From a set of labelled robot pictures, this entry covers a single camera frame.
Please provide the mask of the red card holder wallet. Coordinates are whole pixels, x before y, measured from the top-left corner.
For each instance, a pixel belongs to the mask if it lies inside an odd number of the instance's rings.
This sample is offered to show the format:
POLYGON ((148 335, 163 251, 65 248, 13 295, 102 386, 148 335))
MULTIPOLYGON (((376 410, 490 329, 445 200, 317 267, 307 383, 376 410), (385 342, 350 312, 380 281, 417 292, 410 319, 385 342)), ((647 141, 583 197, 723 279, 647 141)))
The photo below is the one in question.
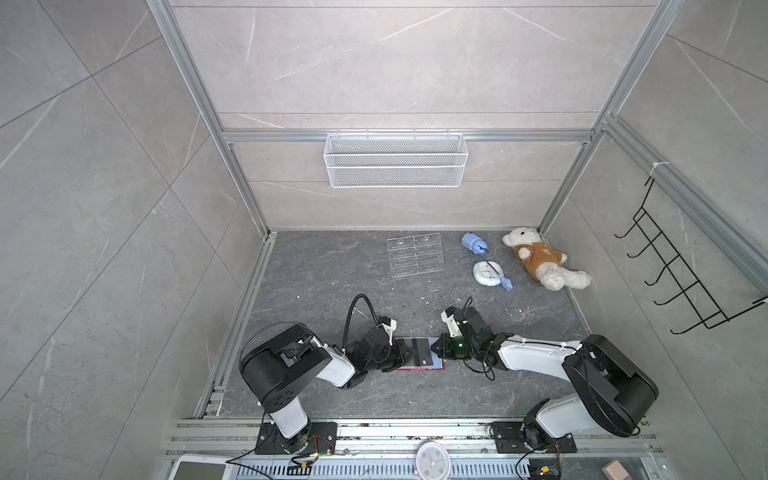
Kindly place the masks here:
POLYGON ((397 368, 397 371, 438 371, 445 369, 445 361, 432 350, 432 346, 438 342, 438 337, 400 337, 395 339, 395 344, 401 351, 410 353, 405 363, 397 368))

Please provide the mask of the clear acrylic organizer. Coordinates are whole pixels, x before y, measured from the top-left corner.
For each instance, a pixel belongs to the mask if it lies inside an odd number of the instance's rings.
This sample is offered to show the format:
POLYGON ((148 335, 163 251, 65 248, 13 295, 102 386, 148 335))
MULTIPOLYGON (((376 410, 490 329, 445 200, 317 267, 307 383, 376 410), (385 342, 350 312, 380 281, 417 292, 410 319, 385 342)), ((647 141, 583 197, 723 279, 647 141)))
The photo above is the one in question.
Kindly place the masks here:
POLYGON ((444 270, 440 233, 424 233, 387 240, 392 278, 441 272, 444 270))

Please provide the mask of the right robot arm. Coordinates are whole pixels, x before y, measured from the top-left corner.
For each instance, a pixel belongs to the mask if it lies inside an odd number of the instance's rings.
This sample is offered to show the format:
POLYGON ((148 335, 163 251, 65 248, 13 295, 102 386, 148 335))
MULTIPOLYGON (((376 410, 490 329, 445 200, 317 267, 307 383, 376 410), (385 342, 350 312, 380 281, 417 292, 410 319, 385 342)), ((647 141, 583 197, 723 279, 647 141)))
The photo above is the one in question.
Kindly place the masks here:
POLYGON ((448 331, 431 350, 444 360, 477 360, 480 367, 472 371, 491 381, 498 371, 529 371, 570 382, 573 394, 537 403, 512 435, 530 450, 597 427, 617 437, 634 436, 659 397, 650 377, 602 335, 554 342, 495 334, 472 306, 449 307, 441 320, 448 331))

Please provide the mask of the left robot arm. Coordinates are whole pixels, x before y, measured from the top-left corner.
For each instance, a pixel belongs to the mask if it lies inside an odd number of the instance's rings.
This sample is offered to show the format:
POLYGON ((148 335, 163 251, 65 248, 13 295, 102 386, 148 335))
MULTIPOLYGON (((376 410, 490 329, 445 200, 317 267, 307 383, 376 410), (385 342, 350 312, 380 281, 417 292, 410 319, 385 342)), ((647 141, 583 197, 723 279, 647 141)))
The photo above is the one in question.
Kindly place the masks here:
POLYGON ((286 442, 302 441, 310 432, 300 393, 314 380, 351 389, 373 371, 388 373, 413 359, 413 348, 394 338, 396 322, 386 319, 348 347, 321 341, 304 324, 293 324, 264 343, 243 352, 239 373, 286 442))

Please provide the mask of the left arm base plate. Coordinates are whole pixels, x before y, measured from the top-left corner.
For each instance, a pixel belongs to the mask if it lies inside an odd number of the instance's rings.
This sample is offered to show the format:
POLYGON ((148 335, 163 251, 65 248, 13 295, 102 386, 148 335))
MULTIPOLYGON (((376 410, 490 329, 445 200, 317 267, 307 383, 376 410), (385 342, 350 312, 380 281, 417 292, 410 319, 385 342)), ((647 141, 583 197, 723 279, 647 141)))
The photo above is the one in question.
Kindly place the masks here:
POLYGON ((256 443, 256 455, 304 455, 333 453, 337 441, 338 424, 335 422, 310 422, 292 438, 282 436, 274 423, 262 423, 256 443))

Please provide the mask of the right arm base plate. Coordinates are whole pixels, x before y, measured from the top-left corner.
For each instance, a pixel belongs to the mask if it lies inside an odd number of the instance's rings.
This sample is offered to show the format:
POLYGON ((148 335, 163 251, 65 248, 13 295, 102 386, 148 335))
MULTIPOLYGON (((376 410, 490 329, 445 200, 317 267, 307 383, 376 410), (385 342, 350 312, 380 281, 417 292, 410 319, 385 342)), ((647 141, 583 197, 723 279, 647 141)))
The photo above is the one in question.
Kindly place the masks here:
POLYGON ((495 442, 499 454, 523 454, 533 451, 543 451, 545 453, 577 452, 577 447, 571 434, 554 438, 540 427, 534 424, 525 424, 522 421, 492 422, 489 434, 495 442))

